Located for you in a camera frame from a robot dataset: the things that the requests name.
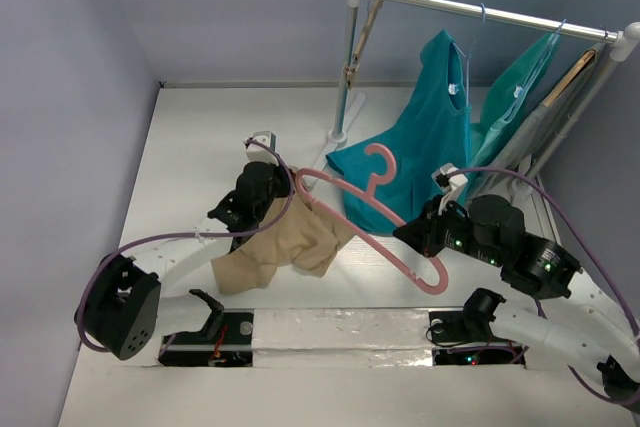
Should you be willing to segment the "beige t shirt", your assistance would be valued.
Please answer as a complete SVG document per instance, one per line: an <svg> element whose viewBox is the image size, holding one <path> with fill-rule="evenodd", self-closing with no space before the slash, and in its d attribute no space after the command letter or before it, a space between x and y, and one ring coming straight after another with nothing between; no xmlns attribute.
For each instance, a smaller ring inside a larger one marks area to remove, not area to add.
<svg viewBox="0 0 640 427"><path fill-rule="evenodd" d="M286 265L322 277L353 237L350 229L292 191L286 198L276 198L262 220L244 219L234 208L234 190L208 212L209 218L221 221L231 232L252 231L272 220L277 223L254 235L233 239L229 252L211 261L223 294L265 288Z"/></svg>

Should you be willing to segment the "pink plastic hanger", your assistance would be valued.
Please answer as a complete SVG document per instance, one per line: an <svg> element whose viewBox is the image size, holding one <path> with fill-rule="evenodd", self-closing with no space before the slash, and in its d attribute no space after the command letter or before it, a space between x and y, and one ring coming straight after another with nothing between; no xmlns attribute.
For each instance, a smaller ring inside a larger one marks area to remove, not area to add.
<svg viewBox="0 0 640 427"><path fill-rule="evenodd" d="M407 169L398 164L392 150L376 141L361 142L329 155L327 162L338 175L302 168L296 173L298 192L315 207L326 210L328 205L310 193L307 179L313 177L338 187L342 191L344 207L340 217L356 228L355 234L423 292L430 295L444 293L449 286L449 273L439 258L430 259L437 281L429 283L374 239L376 235L392 235L395 228L406 224L411 216L420 211L409 198L403 198L395 191L397 187L406 186Z"/></svg>

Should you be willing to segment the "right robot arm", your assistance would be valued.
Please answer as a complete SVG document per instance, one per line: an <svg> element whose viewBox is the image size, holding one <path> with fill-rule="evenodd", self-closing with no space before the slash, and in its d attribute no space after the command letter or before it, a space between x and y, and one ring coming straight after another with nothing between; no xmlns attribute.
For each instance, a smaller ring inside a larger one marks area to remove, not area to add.
<svg viewBox="0 0 640 427"><path fill-rule="evenodd" d="M619 296L609 297L561 245L525 229L523 212L497 195L468 208L427 202L419 216L394 230L424 256L445 248L498 268L501 280L554 307L566 324L513 305L501 294L477 288L443 328L471 341L514 340L541 348L602 385L601 399L632 412L639 409L639 322Z"/></svg>

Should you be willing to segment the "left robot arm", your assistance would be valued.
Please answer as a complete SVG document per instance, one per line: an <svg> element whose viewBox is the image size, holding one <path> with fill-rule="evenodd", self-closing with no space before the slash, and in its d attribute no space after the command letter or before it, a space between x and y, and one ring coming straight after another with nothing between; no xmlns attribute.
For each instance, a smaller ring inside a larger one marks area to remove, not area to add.
<svg viewBox="0 0 640 427"><path fill-rule="evenodd" d="M81 343L121 361L137 355L156 328L164 290L237 250L284 216L295 193L286 166L252 161L234 190L207 213L224 232L159 234L120 247L99 263L74 314Z"/></svg>

